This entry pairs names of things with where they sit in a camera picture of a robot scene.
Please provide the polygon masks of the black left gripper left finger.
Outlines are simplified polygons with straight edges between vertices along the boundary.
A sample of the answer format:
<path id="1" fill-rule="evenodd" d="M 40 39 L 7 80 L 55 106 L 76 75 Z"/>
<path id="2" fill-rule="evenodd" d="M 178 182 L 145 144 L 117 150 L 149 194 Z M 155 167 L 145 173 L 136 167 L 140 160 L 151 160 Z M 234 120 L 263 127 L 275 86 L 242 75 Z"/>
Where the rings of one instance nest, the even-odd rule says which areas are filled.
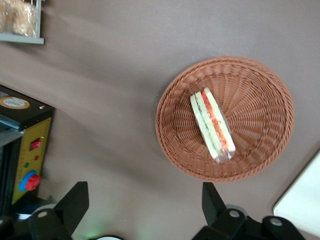
<path id="1" fill-rule="evenodd" d="M 53 208 L 39 208 L 28 218 L 31 238 L 71 240 L 88 208 L 88 183 L 79 181 Z"/>

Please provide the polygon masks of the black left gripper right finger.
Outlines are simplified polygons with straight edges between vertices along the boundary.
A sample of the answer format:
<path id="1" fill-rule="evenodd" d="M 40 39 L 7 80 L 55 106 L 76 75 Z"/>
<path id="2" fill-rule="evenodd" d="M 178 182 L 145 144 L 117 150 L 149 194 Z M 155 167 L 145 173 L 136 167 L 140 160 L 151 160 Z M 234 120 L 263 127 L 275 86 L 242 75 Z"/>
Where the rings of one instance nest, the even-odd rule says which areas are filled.
<path id="1" fill-rule="evenodd" d="M 193 237 L 194 240 L 246 240 L 247 217 L 236 208 L 226 207 L 211 182 L 202 185 L 202 211 L 207 225 Z"/>

